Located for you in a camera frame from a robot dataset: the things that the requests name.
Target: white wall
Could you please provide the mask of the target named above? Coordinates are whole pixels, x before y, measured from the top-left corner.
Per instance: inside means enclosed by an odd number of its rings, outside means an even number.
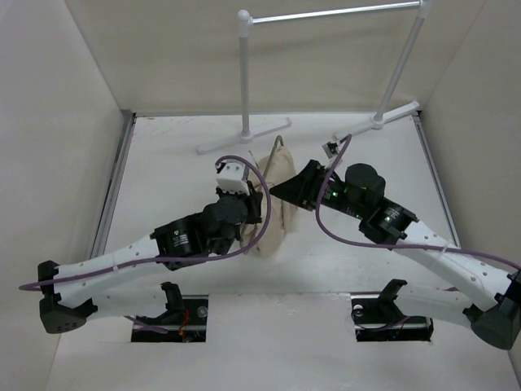
[[[1,0],[0,53],[0,389],[38,391],[58,338],[17,287],[85,258],[122,119],[63,0]]]
[[[463,245],[521,264],[520,64],[521,2],[488,0],[422,118]]]
[[[236,14],[256,17],[396,0],[67,0],[120,107],[237,112]],[[393,105],[425,103],[484,0],[436,0]],[[255,111],[377,107],[416,11],[256,26]]]

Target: stand base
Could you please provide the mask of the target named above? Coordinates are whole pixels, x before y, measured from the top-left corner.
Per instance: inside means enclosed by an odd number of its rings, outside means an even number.
[[[230,147],[235,144],[247,144],[253,141],[254,138],[259,138],[260,136],[278,132],[279,130],[283,130],[289,127],[291,127],[291,119],[288,117],[285,118],[280,125],[275,123],[270,125],[258,126],[254,129],[251,129],[249,134],[247,135],[241,132],[239,134],[236,134],[235,136],[220,138],[209,143],[202,143],[197,147],[197,153],[200,155],[204,155],[206,153],[214,152],[224,147]]]
[[[416,112],[419,107],[420,103],[414,101],[409,104],[406,104],[405,106],[402,106],[401,108],[396,108],[394,110],[391,110],[390,112],[386,112],[385,114],[383,114],[383,122],[384,124],[387,124],[388,122],[392,122],[394,120],[397,120],[398,118],[402,118],[403,116],[408,116],[411,112]],[[337,132],[335,132],[333,136],[336,139],[340,140],[348,134],[356,136],[357,134],[364,133],[367,130],[371,129],[378,129],[378,127],[375,125],[375,123],[371,120],[370,117],[366,121],[351,127],[350,131],[346,129],[338,130]]]

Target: white stand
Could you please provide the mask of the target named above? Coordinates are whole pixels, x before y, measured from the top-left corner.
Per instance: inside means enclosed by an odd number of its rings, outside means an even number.
[[[241,73],[241,101],[242,101],[242,112],[243,112],[243,130],[240,134],[222,138],[212,143],[204,143],[197,147],[197,151],[200,154],[216,151],[217,149],[235,145],[238,143],[250,143],[254,138],[277,132],[282,129],[289,128],[291,126],[291,120],[286,118],[286,122],[283,124],[276,124],[271,127],[264,129],[250,130],[249,120],[249,90],[248,90],[248,36],[250,28],[255,24],[269,24],[274,22],[283,22],[288,20],[307,20],[316,18],[326,18],[331,16],[342,16],[352,15],[360,13],[375,13],[383,11],[403,11],[418,9],[418,16],[414,21],[413,28],[407,38],[405,48],[401,53],[400,60],[396,66],[394,73],[392,74],[389,85],[383,95],[382,101],[379,105],[377,112],[367,119],[354,126],[353,128],[347,128],[338,130],[334,136],[338,139],[343,138],[347,134],[360,134],[371,129],[382,129],[386,123],[402,118],[403,116],[409,115],[411,112],[415,112],[419,108],[418,102],[412,102],[390,112],[387,112],[387,107],[391,101],[392,94],[396,89],[396,85],[400,80],[401,74],[403,73],[405,64],[409,59],[410,52],[413,50],[416,38],[419,35],[420,29],[422,28],[423,21],[427,18],[429,10],[432,7],[434,0],[417,0],[410,2],[400,2],[396,4],[384,4],[380,6],[367,6],[367,7],[352,7],[341,10],[332,11],[318,11],[308,12],[304,14],[292,14],[292,15],[280,15],[270,16],[266,18],[253,19],[250,14],[245,11],[239,11],[237,17],[239,19],[239,48],[240,48],[240,73]]]
[[[240,75],[241,75],[241,111],[243,115],[243,129],[235,136],[220,138],[218,140],[202,143],[197,147],[197,152],[200,155],[205,153],[217,151],[224,147],[229,147],[240,143],[251,143],[254,138],[264,136],[266,134],[272,134],[289,128],[291,126],[291,120],[286,118],[284,121],[274,123],[271,125],[259,126],[254,129],[250,129],[250,99],[249,99],[249,48],[248,48],[248,36],[250,28],[253,26],[253,19],[250,14],[245,11],[239,11],[237,14],[239,20],[239,62],[240,62]]]

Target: fabric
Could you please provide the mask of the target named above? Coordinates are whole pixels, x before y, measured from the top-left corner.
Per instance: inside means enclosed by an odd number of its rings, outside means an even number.
[[[269,157],[265,157],[259,161],[259,169],[262,173],[265,172],[266,165],[268,164]],[[266,175],[265,181],[268,187],[271,188],[282,182],[285,182],[289,178],[293,178],[296,175],[295,163],[293,157],[286,147],[279,147],[275,153],[274,158],[269,167],[269,171]],[[262,186],[259,179],[250,173],[249,180],[252,181],[252,185],[257,191],[262,191]],[[287,202],[281,201],[278,198],[272,197],[271,199],[271,220],[269,221],[268,229],[264,236],[253,249],[259,253],[262,257],[269,257],[273,255],[280,247],[282,240],[286,236],[286,233],[291,230],[292,223],[296,216],[297,207]],[[262,221],[265,221],[267,212],[267,201],[266,197],[262,197]],[[255,226],[247,225],[243,232],[243,242],[241,247],[246,246],[260,231],[262,224]]]

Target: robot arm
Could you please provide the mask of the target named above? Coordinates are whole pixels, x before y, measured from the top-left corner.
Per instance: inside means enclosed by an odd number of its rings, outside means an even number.
[[[327,144],[326,152],[338,150]],[[323,231],[343,243],[387,248],[420,263],[453,284],[458,292],[418,287],[393,280],[384,289],[381,306],[396,321],[406,315],[437,318],[470,328],[499,349],[511,349],[521,328],[521,276],[469,255],[441,238],[416,215],[384,197],[385,180],[369,165],[348,167],[342,181],[333,174],[321,192],[328,168],[311,160],[294,178],[272,187],[270,194],[309,211],[321,204],[359,219],[359,230],[372,244],[352,242]]]
[[[248,168],[227,161],[217,168],[219,200],[113,253],[73,265],[53,261],[38,266],[44,298],[40,317],[49,333],[79,328],[87,319],[139,314],[155,318],[182,313],[179,287],[162,283],[144,291],[118,288],[148,275],[162,275],[225,255],[241,240],[243,224],[261,222],[262,193],[247,180]]]

